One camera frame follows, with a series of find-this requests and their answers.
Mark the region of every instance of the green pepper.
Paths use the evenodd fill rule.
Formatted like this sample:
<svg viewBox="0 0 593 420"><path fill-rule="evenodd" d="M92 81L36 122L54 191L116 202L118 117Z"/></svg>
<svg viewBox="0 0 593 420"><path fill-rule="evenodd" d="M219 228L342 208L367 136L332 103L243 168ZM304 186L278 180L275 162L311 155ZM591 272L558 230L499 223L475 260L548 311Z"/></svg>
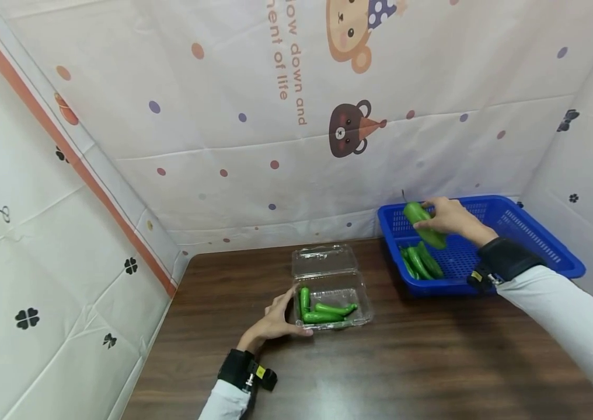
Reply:
<svg viewBox="0 0 593 420"><path fill-rule="evenodd" d="M337 314L345 317L345 315L350 314L353 310L357 309L357 304L351 303L350 305L346 306L345 308L337 308L336 306L329 306L323 303L316 303L315 304L315 312L322 312L328 314Z"/></svg>
<svg viewBox="0 0 593 420"><path fill-rule="evenodd" d="M302 318L304 318L304 323L306 324L339 323L344 321L342 315L326 312L306 312L302 315Z"/></svg>
<svg viewBox="0 0 593 420"><path fill-rule="evenodd" d="M416 270L413 269L413 267L411 266L411 264L409 264L408 261L406 260L402 260L404 261L404 265L406 265L406 270L409 272L409 274L411 275L412 278L416 279L416 280L420 280L420 276L417 275Z"/></svg>
<svg viewBox="0 0 593 420"><path fill-rule="evenodd" d="M422 208L421 204L417 202L406 204L406 207L404 207L404 216L411 222L411 225L415 225L417 222L421 221L428 221L432 218L432 216ZM416 229L416 231L426 243L433 247L437 249L446 248L445 234L438 233L432 229Z"/></svg>
<svg viewBox="0 0 593 420"><path fill-rule="evenodd" d="M307 287L301 288L299 291L299 305L301 307L301 315L311 312L311 291Z"/></svg>
<svg viewBox="0 0 593 420"><path fill-rule="evenodd" d="M430 272L430 274L434 276L434 278L444 278L444 272L441 271L439 263L434 260L434 258L432 258L430 252L427 250L427 247L422 240L417 246L417 252L420 256L420 260L425 265L425 268Z"/></svg>
<svg viewBox="0 0 593 420"><path fill-rule="evenodd" d="M433 277L425 269L425 265L422 264L420 256L416 248L409 248L409 257L411 257L411 265L416 269L416 273L423 279L432 280Z"/></svg>

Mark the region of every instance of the black wrist strap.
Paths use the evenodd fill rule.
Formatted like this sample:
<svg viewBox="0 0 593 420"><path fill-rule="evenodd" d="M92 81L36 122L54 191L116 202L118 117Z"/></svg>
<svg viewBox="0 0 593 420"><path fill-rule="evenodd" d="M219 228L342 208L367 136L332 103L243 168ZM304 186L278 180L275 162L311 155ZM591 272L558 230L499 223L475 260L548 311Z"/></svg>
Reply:
<svg viewBox="0 0 593 420"><path fill-rule="evenodd" d="M496 238L479 249L479 257L504 282L537 265L546 265L535 253L506 238Z"/></svg>
<svg viewBox="0 0 593 420"><path fill-rule="evenodd" d="M234 385L240 390L245 389L245 382L247 382L250 374L249 368L254 363L254 355L249 351L240 351L231 349L226 355L222 367L219 369L217 379L221 379L229 384Z"/></svg>
<svg viewBox="0 0 593 420"><path fill-rule="evenodd" d="M219 369L217 379L250 393L255 381L258 381L263 389L273 391L278 382L278 375L255 362L254 355L249 351L231 349Z"/></svg>

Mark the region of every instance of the clear plastic container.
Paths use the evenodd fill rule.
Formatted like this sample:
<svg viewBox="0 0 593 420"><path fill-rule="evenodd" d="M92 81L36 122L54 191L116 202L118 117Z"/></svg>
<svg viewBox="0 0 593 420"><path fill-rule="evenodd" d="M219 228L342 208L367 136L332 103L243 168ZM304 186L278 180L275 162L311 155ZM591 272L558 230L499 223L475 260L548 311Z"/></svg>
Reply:
<svg viewBox="0 0 593 420"><path fill-rule="evenodd" d="M353 250L346 244L304 248L292 253L292 277L296 284L294 305L295 324L322 330L363 326L374 317L362 273L358 270ZM305 324L301 319L299 291L311 292L311 310L321 302L331 306L357 304L357 309L345 321L326 324Z"/></svg>

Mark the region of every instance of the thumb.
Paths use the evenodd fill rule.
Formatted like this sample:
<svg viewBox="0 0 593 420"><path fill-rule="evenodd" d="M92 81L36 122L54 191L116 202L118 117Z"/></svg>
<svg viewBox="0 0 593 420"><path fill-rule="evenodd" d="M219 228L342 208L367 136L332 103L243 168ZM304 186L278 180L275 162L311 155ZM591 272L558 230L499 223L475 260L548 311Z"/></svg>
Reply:
<svg viewBox="0 0 593 420"><path fill-rule="evenodd" d="M432 228L432 220L424 220L413 224L413 229L430 229Z"/></svg>
<svg viewBox="0 0 593 420"><path fill-rule="evenodd" d="M313 335L312 329L305 329L292 324L289 324L288 331L289 334L300 335L302 337L310 337L311 335Z"/></svg>

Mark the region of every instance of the person's left hand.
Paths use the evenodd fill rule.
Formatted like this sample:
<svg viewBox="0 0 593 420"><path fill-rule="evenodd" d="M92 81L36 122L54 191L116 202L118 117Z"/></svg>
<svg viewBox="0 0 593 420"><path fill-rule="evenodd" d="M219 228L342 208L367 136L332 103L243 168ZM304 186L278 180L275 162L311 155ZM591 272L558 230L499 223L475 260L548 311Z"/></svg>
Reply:
<svg viewBox="0 0 593 420"><path fill-rule="evenodd" d="M284 295L274 298L271 306L266 306L264 309L264 318L258 320L256 324L245 331L236 349L256 353L257 349L266 340L288 334L300 335L302 337L313 335L313 330L297 327L285 321L285 310L294 293L295 287L292 287Z"/></svg>

